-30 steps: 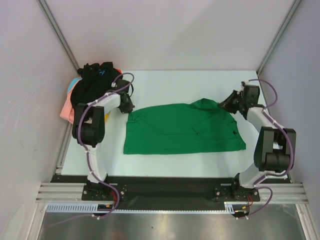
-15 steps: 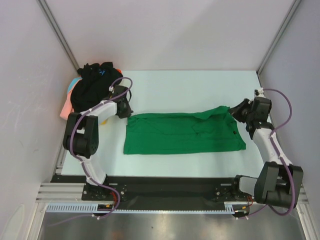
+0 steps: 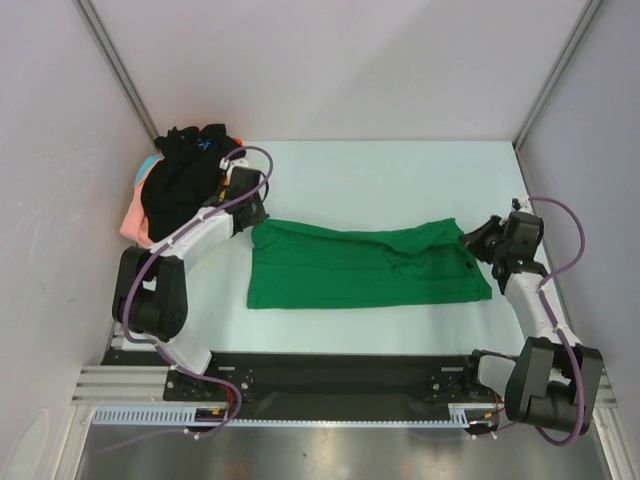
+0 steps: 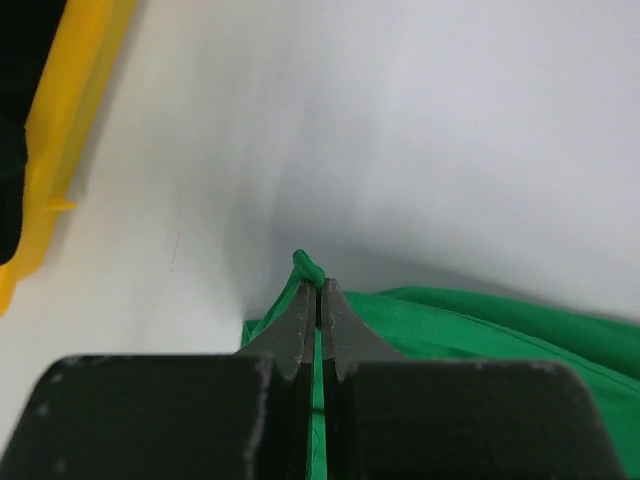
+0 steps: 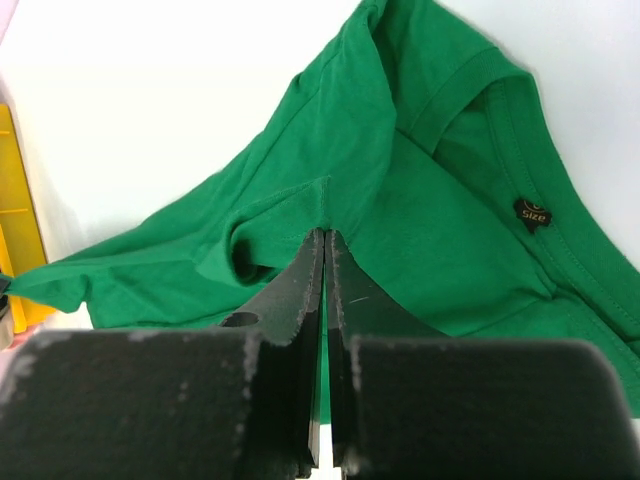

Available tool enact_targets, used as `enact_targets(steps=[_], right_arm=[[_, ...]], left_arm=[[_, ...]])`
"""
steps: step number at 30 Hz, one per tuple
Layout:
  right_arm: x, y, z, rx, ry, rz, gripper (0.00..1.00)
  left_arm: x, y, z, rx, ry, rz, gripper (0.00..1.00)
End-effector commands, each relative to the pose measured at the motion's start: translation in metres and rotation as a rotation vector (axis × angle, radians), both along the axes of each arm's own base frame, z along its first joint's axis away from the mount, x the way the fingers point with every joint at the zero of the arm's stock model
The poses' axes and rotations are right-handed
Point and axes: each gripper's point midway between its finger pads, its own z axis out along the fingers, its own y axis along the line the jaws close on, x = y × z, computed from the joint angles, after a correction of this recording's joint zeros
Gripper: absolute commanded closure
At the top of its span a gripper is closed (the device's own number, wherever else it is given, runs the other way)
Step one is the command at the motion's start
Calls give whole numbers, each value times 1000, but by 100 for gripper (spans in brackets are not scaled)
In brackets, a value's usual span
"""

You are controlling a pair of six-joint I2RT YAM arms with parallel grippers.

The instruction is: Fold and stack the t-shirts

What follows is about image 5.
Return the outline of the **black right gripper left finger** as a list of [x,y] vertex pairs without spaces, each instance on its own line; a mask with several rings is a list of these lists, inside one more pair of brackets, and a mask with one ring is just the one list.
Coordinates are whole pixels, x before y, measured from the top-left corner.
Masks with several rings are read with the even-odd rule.
[[1,384],[5,479],[297,479],[319,462],[323,231],[201,330],[47,331]]

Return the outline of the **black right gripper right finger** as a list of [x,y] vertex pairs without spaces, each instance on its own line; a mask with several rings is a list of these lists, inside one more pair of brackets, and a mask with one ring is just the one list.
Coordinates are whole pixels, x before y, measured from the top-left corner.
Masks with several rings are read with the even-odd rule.
[[459,339],[325,243],[333,459],[347,479],[635,479],[605,357],[574,340]]

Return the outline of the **green t-shirt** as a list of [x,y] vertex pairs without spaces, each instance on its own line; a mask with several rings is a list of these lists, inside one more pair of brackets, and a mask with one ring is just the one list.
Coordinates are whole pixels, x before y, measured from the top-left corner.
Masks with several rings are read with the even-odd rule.
[[7,291],[97,328],[205,328],[317,227],[447,335],[593,343],[638,408],[638,271],[574,190],[533,76],[432,1],[360,3],[220,172]]

